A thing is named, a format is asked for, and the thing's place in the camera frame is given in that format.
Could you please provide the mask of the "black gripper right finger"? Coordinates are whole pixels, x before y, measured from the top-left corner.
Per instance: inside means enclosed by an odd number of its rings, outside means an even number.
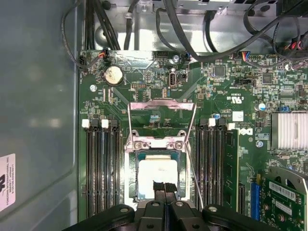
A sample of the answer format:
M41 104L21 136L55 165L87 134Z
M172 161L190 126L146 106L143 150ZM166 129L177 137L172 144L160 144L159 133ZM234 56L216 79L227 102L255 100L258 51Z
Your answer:
M173 183L165 183L170 231L276 231L277 229L234 210L215 204L199 211L187 201L178 200Z

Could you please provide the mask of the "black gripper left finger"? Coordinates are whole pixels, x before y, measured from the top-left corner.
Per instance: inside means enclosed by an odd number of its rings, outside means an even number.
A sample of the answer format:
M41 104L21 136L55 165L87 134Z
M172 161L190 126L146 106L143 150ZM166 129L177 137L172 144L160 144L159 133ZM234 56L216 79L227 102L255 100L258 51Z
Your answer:
M115 205L97 215L66 228L66 231L162 231L166 205L162 199L164 183L154 182L155 198L140 203L137 210L124 204Z

